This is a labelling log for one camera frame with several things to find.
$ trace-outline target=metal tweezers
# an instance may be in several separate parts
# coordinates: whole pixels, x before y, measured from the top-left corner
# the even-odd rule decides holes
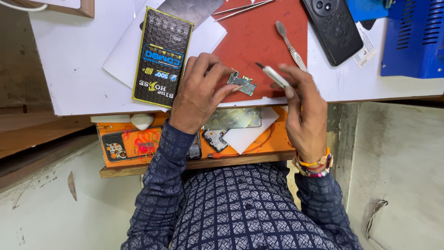
[[[261,5],[264,5],[264,4],[269,3],[269,2],[272,2],[272,1],[274,1],[274,0],[266,0],[266,1],[258,2],[258,3],[249,4],[249,5],[245,5],[245,6],[241,6],[241,7],[237,7],[237,8],[233,8],[233,9],[228,9],[228,10],[224,10],[224,11],[221,11],[221,12],[214,13],[213,15],[217,15],[217,14],[222,14],[222,13],[230,12],[230,11],[237,10],[237,9],[243,9],[243,10],[241,10],[241,11],[235,12],[235,13],[230,14],[230,15],[228,15],[228,16],[224,16],[224,17],[219,18],[219,19],[214,20],[214,21],[215,21],[215,22],[218,22],[218,21],[223,20],[223,19],[225,19],[225,18],[228,18],[228,17],[230,17],[230,16],[237,15],[237,14],[239,14],[239,13],[242,13],[242,12],[245,12],[245,11],[248,11],[248,10],[251,10],[251,9],[253,9],[253,8],[259,7],[259,6],[261,6]]]

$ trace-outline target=patterned shirt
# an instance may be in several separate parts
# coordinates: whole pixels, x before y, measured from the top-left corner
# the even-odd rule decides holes
[[[362,249],[331,174],[295,175],[302,211],[268,163],[200,171],[182,185],[193,139],[165,122],[121,249]]]

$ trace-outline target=man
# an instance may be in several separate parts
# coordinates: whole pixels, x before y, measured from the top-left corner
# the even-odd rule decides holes
[[[122,249],[362,249],[338,183],[324,171],[327,164],[317,164],[326,153],[327,104],[310,74],[295,66],[279,69],[295,80],[295,88],[285,90],[288,138],[300,159],[313,163],[310,172],[324,172],[295,176],[302,211],[285,176],[270,163],[206,169],[182,185],[185,155],[196,133],[217,105],[239,90],[225,85],[214,91],[234,70],[203,53],[188,60]]]

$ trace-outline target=hand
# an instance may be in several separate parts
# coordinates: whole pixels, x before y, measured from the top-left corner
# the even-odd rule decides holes
[[[234,69],[222,64],[219,57],[201,53],[191,56],[171,108],[170,125],[188,134],[196,134],[219,103],[242,86],[228,84],[214,93],[216,83]]]
[[[279,70],[294,79],[293,83],[290,82],[294,88],[285,89],[288,101],[288,139],[304,162],[317,162],[326,154],[327,149],[327,103],[317,91],[310,74],[296,66],[285,64],[279,65]]]

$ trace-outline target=screen protector box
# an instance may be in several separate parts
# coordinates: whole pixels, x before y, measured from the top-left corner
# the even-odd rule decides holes
[[[132,99],[171,108],[193,23],[147,7]]]

